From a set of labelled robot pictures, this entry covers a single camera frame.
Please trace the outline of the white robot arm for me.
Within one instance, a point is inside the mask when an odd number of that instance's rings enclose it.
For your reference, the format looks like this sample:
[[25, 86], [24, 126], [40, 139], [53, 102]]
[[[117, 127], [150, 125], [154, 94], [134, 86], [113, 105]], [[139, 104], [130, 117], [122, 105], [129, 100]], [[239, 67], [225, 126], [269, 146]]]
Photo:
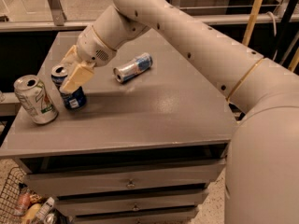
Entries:
[[113, 0], [64, 56], [64, 91], [125, 42], [156, 30], [245, 117], [232, 136], [225, 224], [299, 224], [299, 76], [165, 0]]

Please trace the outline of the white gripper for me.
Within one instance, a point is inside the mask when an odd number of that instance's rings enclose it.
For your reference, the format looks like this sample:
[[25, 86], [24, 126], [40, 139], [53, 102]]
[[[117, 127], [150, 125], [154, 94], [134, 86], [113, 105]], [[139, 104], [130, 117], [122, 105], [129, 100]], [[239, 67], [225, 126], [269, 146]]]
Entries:
[[95, 66], [105, 66], [116, 56], [99, 38], [91, 25], [79, 35], [77, 45], [73, 45], [61, 60], [68, 72], [60, 92], [73, 93], [94, 75]]

